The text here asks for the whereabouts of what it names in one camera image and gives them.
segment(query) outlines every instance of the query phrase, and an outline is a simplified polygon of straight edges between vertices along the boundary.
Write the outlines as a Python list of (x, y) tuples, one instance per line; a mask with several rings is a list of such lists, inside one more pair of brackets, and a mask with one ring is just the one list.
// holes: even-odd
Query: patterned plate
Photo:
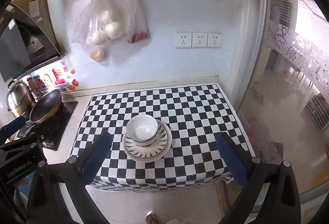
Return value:
[(153, 162), (163, 157), (169, 150), (172, 142), (170, 129), (162, 121), (157, 120), (157, 123), (158, 137), (148, 147), (138, 146), (127, 134), (124, 135), (122, 139), (124, 151), (131, 159), (146, 163)]

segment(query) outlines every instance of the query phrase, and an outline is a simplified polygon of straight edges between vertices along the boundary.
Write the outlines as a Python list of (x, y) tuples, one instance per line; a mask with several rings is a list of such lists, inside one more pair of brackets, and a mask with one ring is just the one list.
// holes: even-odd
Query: hanging plastic bag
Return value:
[(125, 33), (129, 43), (149, 38), (144, 14), (139, 0), (127, 0)]
[(101, 62), (105, 46), (123, 34), (119, 10), (110, 0), (92, 0), (81, 13), (73, 41), (81, 44), (90, 58)]

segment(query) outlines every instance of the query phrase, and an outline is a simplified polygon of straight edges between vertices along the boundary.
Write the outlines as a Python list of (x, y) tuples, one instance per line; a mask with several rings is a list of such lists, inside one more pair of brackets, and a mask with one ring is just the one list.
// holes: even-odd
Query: checkered tablecloth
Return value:
[[(122, 137), (128, 121), (148, 114), (171, 130), (172, 146), (152, 163), (127, 157)], [(114, 134), (111, 150), (93, 185), (102, 190), (159, 191), (232, 179), (216, 148), (218, 132), (254, 152), (236, 113), (217, 84), (190, 85), (93, 96), (72, 148), (78, 156), (103, 130)]]

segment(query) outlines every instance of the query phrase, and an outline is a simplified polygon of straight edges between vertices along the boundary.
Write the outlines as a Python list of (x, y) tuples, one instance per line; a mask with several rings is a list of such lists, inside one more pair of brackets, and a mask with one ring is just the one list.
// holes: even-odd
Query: electrical outlet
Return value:
[(208, 33), (193, 32), (192, 33), (192, 48), (206, 48)]
[(207, 48), (220, 48), (222, 44), (222, 34), (208, 33)]
[(174, 34), (174, 41), (175, 41), (176, 48), (191, 48), (192, 33), (177, 32)]

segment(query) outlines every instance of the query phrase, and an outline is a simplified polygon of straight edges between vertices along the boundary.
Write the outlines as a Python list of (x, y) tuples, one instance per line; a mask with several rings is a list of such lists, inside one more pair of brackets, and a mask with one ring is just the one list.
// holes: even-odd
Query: sandal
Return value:
[(154, 214), (149, 214), (146, 217), (146, 224), (159, 224), (157, 216)]

